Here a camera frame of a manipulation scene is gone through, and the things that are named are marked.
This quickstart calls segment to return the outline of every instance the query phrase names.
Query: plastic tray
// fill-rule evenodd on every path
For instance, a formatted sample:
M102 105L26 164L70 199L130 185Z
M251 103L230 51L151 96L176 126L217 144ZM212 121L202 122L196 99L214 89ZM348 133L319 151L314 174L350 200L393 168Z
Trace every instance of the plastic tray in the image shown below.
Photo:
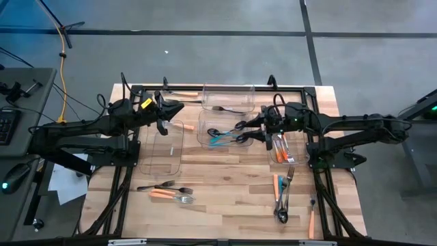
M288 150L290 156L293 158L294 162L288 162L287 160L278 161L275 144L273 143L273 149L268 152L269 164L284 164L284 165L297 165L307 163L309 161L309 154L306 148L307 138L303 132L288 132L284 133L287 139Z
M183 125L179 120L173 120L173 123ZM142 144L142 155L140 172L151 175L154 178L170 178L180 174L180 161L184 145L184 129L181 126L166 124L169 132L163 136L159 132L149 132L147 142Z
M254 104L255 86L243 85L240 87L219 87L203 85L202 107L207 110L216 110L222 107L235 112L252 112Z
M245 128L243 131L232 131L227 136L221 137L214 143L211 142L212 136L208 134L208 129L215 128L221 133L234 129L234 126L240 121L249 121L253 117L250 114L243 113L228 113L224 111L208 111L202 110L199 114L199 122L197 125L197 141L204 148L219 148L219 147L246 147L253 143L253 139L248 139L244 143L236 143L237 135L243 132L251 131L252 128Z

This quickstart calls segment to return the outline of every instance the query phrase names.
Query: gray desk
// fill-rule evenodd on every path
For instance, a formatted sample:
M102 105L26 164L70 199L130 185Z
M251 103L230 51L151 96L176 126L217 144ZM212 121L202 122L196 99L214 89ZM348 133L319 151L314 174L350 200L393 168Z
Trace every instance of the gray desk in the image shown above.
M20 98L16 101L19 107L33 109L42 112L50 93L56 70L52 68L8 68L0 70L0 81L12 86L14 82L23 85L23 89L29 88L36 79L43 87L34 91L30 98ZM9 105L4 101L5 96L0 95L0 107ZM0 146L0 179L3 180L7 172L19 163L26 163L37 156L26 156L27 148L31 141L31 134L27 131L40 120L38 113L22 110L21 119L12 137L11 144ZM29 175L23 181L20 188L11 195L0 192L0 241L10 241L14 234L18 220L23 211L33 177L38 167L37 161L31 164Z
M42 112L50 94L55 75L56 69L52 68L6 68L5 70L0 70L0 81L6 83L8 87L12 87L15 82L19 82L24 90L33 85L32 79L40 82L42 87L32 91L31 97L22 97L15 104L19 107ZM10 106L4 100L5 97L0 94L0 108ZM35 126L40 121L40 116L39 113L21 110L21 118L10 144L8 146L0 146L0 157L24 156L27 153L27 148L32 139L27 129Z

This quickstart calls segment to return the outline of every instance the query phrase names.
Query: clear plastic container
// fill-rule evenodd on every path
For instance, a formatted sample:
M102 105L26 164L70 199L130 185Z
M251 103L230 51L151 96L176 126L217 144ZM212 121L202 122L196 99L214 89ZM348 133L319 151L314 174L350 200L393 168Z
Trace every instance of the clear plastic container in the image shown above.
M236 137L244 132L251 131L252 128L244 128L242 131L232 131L227 135L213 137L208 134L208 129L217 129L220 133L226 133L234 129L235 125L241 121L252 120L253 116L244 113L228 113L223 111L202 110L199 114L197 125L197 141L204 148L218 147L246 147L253 143L249 138L244 143L237 143Z
M203 85L202 107L207 110L230 110L247 113L255 108L255 86L241 85L238 87L221 87L217 85Z
M150 175L153 178L172 178L180 174L180 161L182 158L182 148L184 145L183 122L172 120L173 123L166 124L169 134L161 135L157 130L154 134L149 132L145 150L142 143L140 172Z
M307 163L309 161L309 154L306 148L306 135L303 132L297 131L287 132L284 133L284 135L287 144L285 144L285 142L282 142L279 137L272 136L273 148L268 152L269 164L297 165ZM288 146L287 156L283 156L280 149L277 149L276 146L284 146L285 148Z

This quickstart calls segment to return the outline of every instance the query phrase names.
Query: yellow cable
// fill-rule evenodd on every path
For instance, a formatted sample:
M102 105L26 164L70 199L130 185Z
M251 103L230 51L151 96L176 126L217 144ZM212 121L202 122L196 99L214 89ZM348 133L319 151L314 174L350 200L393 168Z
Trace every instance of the yellow cable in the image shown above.
M47 17L50 19L50 21L53 23L53 25L56 28L57 33L59 34L59 37L61 38L61 43L62 43L62 55L66 54L65 51L65 44L64 44L64 37L62 37L61 31L59 30L58 26L56 25L55 20L53 20L52 16L47 12L46 8L44 8L44 6L38 1L35 0L35 2L40 6L40 8L44 11L44 13L47 15ZM64 115L66 112L66 105L67 105L67 88L66 88L66 82L64 81L64 59L65 57L61 56L61 69L60 69L60 75L61 75L61 81L62 81L62 85L64 87L64 105L62 106L62 112L61 115L57 118L57 121L60 122L66 122L66 120L64 119Z

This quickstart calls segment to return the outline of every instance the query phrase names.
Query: white paper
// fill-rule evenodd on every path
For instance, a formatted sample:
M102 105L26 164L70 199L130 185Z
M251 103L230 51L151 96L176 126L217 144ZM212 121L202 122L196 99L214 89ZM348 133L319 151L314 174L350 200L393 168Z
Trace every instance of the white paper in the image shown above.
M75 156L83 160L87 160L88 157L87 154L75 154ZM76 172L55 164L48 190L57 191L59 204L62 205L87 193L87 177L85 175L78 177Z

